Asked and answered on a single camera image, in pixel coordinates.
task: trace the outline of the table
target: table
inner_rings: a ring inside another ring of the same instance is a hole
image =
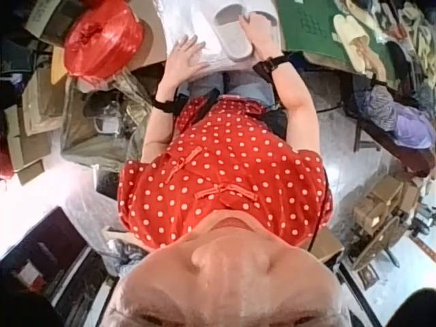
[[[343,14],[334,1],[276,0],[276,6],[286,51],[302,51],[313,64],[356,73],[343,45],[333,40],[333,18]],[[364,25],[363,28],[371,36],[371,49],[386,66],[388,84],[394,87],[396,76],[387,47],[375,41],[372,30]]]

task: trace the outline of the cream slipper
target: cream slipper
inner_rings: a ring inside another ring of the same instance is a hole
[[[357,47],[354,44],[356,41],[361,41],[368,45],[369,36],[367,32],[365,32],[353,16],[345,18],[338,14],[333,18],[333,25],[354,69],[358,73],[363,74],[366,69],[365,60],[357,53]]]

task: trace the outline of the hand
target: hand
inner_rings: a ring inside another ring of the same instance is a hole
[[[243,16],[239,16],[239,23],[261,60],[283,54],[279,45],[271,37],[271,22],[267,17],[254,12],[250,14],[248,21]]]
[[[200,51],[206,43],[197,43],[197,35],[188,39],[187,35],[174,45],[166,60],[165,73],[159,87],[176,90],[182,83],[208,67],[208,63],[198,63]]]
[[[384,70],[384,64],[380,60],[377,53],[371,50],[369,46],[361,41],[356,41],[357,53],[365,60],[365,64],[369,70],[378,72]]]

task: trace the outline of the fabric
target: fabric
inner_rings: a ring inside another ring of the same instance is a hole
[[[205,101],[188,104],[176,122],[180,136],[153,163],[123,168],[118,199],[126,228],[158,249],[221,209],[248,212],[291,245],[312,235],[320,215],[327,223],[332,195],[320,156],[293,150],[247,115],[265,107],[235,96],[191,126]]]
[[[363,117],[392,132],[392,140],[399,146],[427,149],[435,144],[436,132],[427,112],[395,102],[386,87],[364,89],[364,84],[363,79],[353,78],[356,105]]]

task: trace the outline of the jeans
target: jeans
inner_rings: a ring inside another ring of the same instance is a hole
[[[216,88],[222,95],[239,95],[246,99],[258,101],[266,107],[275,103],[272,86],[253,70],[238,70],[225,74],[228,77],[226,82],[223,73],[214,73],[181,86],[179,93],[188,95],[190,99],[195,99]]]

